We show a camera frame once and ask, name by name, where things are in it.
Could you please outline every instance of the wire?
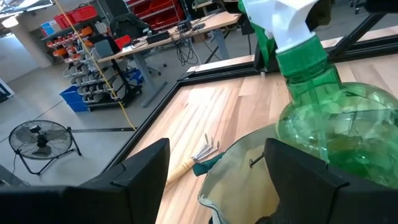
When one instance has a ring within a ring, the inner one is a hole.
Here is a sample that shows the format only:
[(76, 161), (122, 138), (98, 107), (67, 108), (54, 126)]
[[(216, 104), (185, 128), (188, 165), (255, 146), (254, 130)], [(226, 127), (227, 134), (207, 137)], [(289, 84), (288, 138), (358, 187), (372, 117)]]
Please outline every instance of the wire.
[[(172, 39), (172, 42), (175, 46), (177, 58), (181, 62), (181, 66), (185, 66), (185, 64), (196, 65), (199, 62), (199, 56), (193, 49), (193, 45), (191, 42), (190, 35), (192, 34), (192, 32), (193, 30), (189, 34), (186, 34), (184, 31), (176, 30), (170, 35), (170, 38)], [(180, 35), (180, 39), (175, 40), (174, 35), (178, 33)], [(188, 48), (188, 53), (185, 53), (183, 51), (184, 47)]]
[(204, 18), (204, 17), (202, 17), (202, 18), (200, 18), (198, 21), (195, 21), (194, 23), (192, 23), (192, 26), (194, 26), (194, 25), (198, 24), (199, 22), (205, 22), (206, 20), (208, 20), (208, 19), (212, 18), (213, 16), (215, 16), (215, 15), (217, 15), (217, 14), (219, 14), (219, 12), (217, 12), (217, 13), (214, 13), (214, 14), (210, 15), (209, 17), (207, 17), (207, 18), (206, 18), (206, 19), (204, 19), (204, 20), (202, 20), (202, 19)]
[[(11, 185), (11, 186), (13, 186), (12, 183), (13, 183), (13, 181), (14, 181), (14, 173), (15, 173), (15, 169), (16, 169), (16, 160), (17, 160), (17, 154), (15, 153), (14, 162), (12, 163), (12, 165), (14, 166), (14, 168), (12, 169), (11, 178), (10, 178), (10, 185)], [(30, 186), (30, 183), (28, 183), (28, 182), (26, 182), (26, 181), (23, 181), (23, 180), (21, 180), (21, 181), (22, 181), (22, 183), (24, 183), (24, 184)]]
[[(204, 40), (202, 36), (200, 36), (200, 38), (202, 39), (203, 43), (206, 45), (207, 49), (209, 49), (209, 51), (213, 53), (213, 50), (209, 47), (209, 45), (207, 45), (206, 40)], [(216, 52), (214, 53), (214, 57), (216, 57), (218, 60), (221, 60), (219, 57), (217, 57)]]
[(248, 34), (248, 42), (249, 42), (249, 55), (251, 55), (251, 42), (250, 42), (250, 34)]
[(12, 165), (14, 166), (14, 168), (13, 168), (13, 170), (12, 170), (12, 172), (11, 172), (10, 185), (12, 185), (12, 183), (13, 183), (13, 181), (14, 181), (14, 173), (15, 173), (15, 169), (16, 169), (16, 166), (15, 166), (16, 160), (17, 160), (17, 154), (15, 153), (14, 162), (12, 163)]
[[(63, 16), (65, 16), (65, 18), (67, 19), (70, 27), (73, 29), (73, 31), (76, 33), (77, 37), (79, 38), (79, 40), (82, 42), (82, 46), (85, 50), (85, 52), (90, 56), (91, 60), (93, 61), (95, 67), (97, 68), (97, 71), (99, 72), (99, 74), (103, 77), (103, 79), (105, 80), (106, 85), (108, 86), (108, 88), (111, 90), (111, 93), (113, 95), (114, 98), (117, 98), (118, 96), (116, 95), (116, 93), (113, 91), (111, 85), (109, 84), (109, 82), (107, 81), (104, 73), (102, 72), (102, 70), (100, 69), (100, 66), (97, 64), (97, 61), (95, 60), (94, 56), (92, 56), (92, 54), (90, 54), (90, 51), (88, 50), (88, 47), (86, 46), (85, 42), (83, 41), (83, 39), (80, 37), (79, 33), (77, 32), (75, 26), (70, 22), (69, 17), (65, 14), (65, 11), (62, 9), (60, 3), (58, 2), (58, 0), (54, 0), (56, 5), (58, 6), (58, 8), (60, 9), (61, 13), (63, 14)], [(123, 115), (126, 117), (127, 122), (130, 124), (131, 128), (135, 131), (137, 131), (136, 127), (134, 127), (134, 125), (132, 125), (129, 116), (126, 113), (126, 109), (124, 108), (123, 104), (119, 101), (119, 106), (122, 109)]]

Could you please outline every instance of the gray floor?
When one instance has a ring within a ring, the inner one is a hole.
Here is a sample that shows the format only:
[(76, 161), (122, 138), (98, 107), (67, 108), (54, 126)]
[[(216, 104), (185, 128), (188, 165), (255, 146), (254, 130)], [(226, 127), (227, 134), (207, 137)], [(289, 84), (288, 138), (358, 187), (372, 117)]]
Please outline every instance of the gray floor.
[[(317, 33), (321, 40), (340, 37), (353, 30), (366, 16), (364, 10), (359, 15), (348, 6), (348, 1), (339, 1), (333, 8), (333, 20), (330, 25), (319, 27)], [(397, 16), (386, 16), (375, 29), (398, 25)], [(256, 37), (251, 36), (252, 50), (255, 48)], [(231, 58), (249, 54), (247, 37), (240, 31), (231, 32), (226, 39)], [(210, 51), (203, 43), (194, 44), (202, 62)], [(191, 65), (181, 66), (176, 58), (175, 49), (164, 50), (147, 59), (147, 62), (160, 68), (163, 75), (154, 76), (156, 83), (165, 80), (169, 84), (160, 95), (147, 107), (139, 105), (146, 96), (144, 93), (126, 110), (135, 126), (148, 117), (165, 94), (172, 88), (177, 78), (184, 74)], [(74, 113), (58, 95), (70, 86), (69, 79), (62, 77), (65, 65), (36, 70), (24, 77), (14, 80), (9, 85), (16, 92), (15, 97), (0, 104), (0, 164), (9, 171), (14, 170), (14, 153), (8, 143), (10, 131), (24, 121), (48, 119), (74, 129), (85, 128), (117, 128), (128, 127), (128, 123), (119, 108), (97, 110), (86, 113)], [(78, 185), (98, 175), (121, 146), (131, 137), (132, 133), (85, 133), (75, 134), (83, 157), (69, 154), (55, 161), (40, 177), (27, 172), (19, 158), (16, 159), (15, 175), (32, 185)], [(43, 165), (40, 161), (27, 161), (33, 170)]]

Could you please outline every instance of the fan grille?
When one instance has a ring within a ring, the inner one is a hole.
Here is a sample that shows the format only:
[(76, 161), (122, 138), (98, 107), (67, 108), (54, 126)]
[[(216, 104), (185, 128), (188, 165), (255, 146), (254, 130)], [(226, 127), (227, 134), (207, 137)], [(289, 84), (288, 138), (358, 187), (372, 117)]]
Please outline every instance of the fan grille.
[[(37, 132), (30, 129), (40, 127)], [(53, 159), (72, 146), (72, 135), (62, 125), (44, 120), (25, 122), (11, 131), (10, 146), (28, 159)]]

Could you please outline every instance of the black chair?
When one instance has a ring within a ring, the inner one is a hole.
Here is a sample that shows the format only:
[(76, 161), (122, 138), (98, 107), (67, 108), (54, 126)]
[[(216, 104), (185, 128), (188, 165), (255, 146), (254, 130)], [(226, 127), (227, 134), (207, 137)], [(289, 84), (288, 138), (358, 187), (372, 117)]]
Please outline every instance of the black chair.
[[(133, 13), (126, 13), (121, 16), (115, 17), (111, 21), (110, 29), (115, 39), (128, 35), (131, 38), (132, 42), (140, 37), (146, 36), (148, 32), (151, 32), (152, 34), (155, 32), (154, 30), (150, 29), (149, 24), (139, 19)], [(150, 49), (142, 51), (141, 55), (144, 58), (149, 57)], [(126, 57), (129, 60), (134, 60), (134, 57), (132, 55), (128, 55)], [(149, 73), (156, 73), (158, 75), (161, 75), (161, 72), (158, 69), (149, 65), (147, 65), (147, 67)]]

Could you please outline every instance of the ceiling light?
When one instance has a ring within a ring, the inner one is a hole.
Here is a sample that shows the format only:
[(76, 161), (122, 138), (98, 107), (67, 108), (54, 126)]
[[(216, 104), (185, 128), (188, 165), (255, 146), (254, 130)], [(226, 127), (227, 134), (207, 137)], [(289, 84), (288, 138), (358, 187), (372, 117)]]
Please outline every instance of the ceiling light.
[(40, 0), (25, 0), (18, 7), (19, 8), (29, 7), (29, 6), (37, 3), (38, 1), (40, 1)]
[(43, 6), (35, 6), (35, 7), (32, 7), (32, 8), (26, 9), (26, 11), (30, 12), (30, 11), (33, 11), (33, 10), (38, 10), (38, 9), (41, 9), (41, 8), (44, 8), (44, 7), (49, 7), (49, 6), (52, 6), (52, 5), (54, 5), (54, 3), (46, 4), (46, 5), (43, 5)]
[(18, 20), (15, 18), (15, 16), (11, 16), (11, 17), (5, 19), (4, 21), (2, 21), (1, 24), (5, 28), (10, 28), (10, 27), (18, 25)]
[(0, 18), (5, 18), (5, 17), (9, 17), (9, 16), (14, 16), (14, 15), (18, 15), (18, 14), (20, 14), (20, 13), (23, 13), (23, 11), (0, 14)]

